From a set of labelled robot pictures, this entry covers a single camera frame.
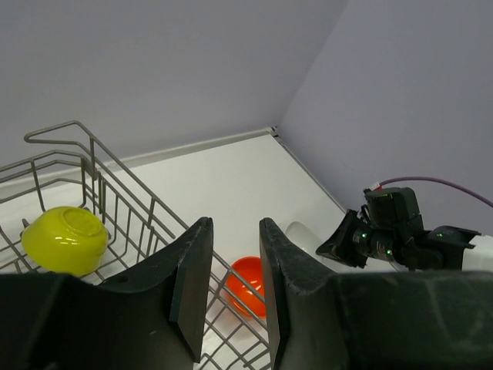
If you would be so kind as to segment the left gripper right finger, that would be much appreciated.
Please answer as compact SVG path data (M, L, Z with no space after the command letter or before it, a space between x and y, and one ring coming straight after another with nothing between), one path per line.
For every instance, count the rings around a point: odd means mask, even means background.
M488 272L338 274L262 219L274 369L490 369Z

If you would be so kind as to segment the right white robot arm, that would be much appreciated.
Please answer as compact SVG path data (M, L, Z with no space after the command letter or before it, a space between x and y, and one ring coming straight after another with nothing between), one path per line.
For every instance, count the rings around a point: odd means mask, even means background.
M447 225L425 230L410 187L365 190L364 197L366 204L346 212L318 256L360 268L371 258L409 271L492 271L492 237Z

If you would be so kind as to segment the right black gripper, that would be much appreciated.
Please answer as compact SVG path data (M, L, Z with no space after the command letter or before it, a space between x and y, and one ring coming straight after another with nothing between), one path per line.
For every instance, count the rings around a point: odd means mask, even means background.
M355 210L346 212L316 255L348 267L365 267L369 258L416 265L415 239L424 233L424 225L415 192L409 187L377 188L365 190L364 198L361 218Z

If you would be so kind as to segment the grey wire dish rack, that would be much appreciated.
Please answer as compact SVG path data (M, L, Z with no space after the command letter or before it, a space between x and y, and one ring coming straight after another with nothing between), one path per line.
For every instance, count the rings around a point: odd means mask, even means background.
M63 140L72 121L25 135L47 152L1 165L1 277L4 274L67 274L37 265L21 244L23 230L54 207L79 207L104 224L109 242L99 268L75 277L98 285L169 246L195 222L183 221L88 129ZM230 304L228 263L213 251L203 347L191 369L268 369L267 326L255 314L243 318Z

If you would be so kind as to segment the white square dish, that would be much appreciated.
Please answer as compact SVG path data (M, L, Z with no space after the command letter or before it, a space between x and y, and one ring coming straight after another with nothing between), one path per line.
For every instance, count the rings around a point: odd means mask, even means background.
M294 221L285 230L286 236L296 244L301 250L312 257L316 257L316 250L322 244L319 237L305 224Z

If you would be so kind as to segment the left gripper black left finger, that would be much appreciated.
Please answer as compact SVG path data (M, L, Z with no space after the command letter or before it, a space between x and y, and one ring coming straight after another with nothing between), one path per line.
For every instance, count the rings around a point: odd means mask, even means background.
M3 369L191 369L200 361L213 221L101 284L1 277Z

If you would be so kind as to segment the orange bowl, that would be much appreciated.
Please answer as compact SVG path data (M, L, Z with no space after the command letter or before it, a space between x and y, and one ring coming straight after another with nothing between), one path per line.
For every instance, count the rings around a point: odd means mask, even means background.
M228 299L231 305L242 315L255 314L264 319L267 316L264 299L262 262L259 257L243 257L232 264L235 274L226 280Z

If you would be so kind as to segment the lime green bowl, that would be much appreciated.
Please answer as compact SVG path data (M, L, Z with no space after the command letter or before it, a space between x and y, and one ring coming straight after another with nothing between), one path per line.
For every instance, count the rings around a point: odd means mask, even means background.
M26 254L40 267L77 277L96 271L106 252L108 232L102 221L79 207L55 207L22 232Z

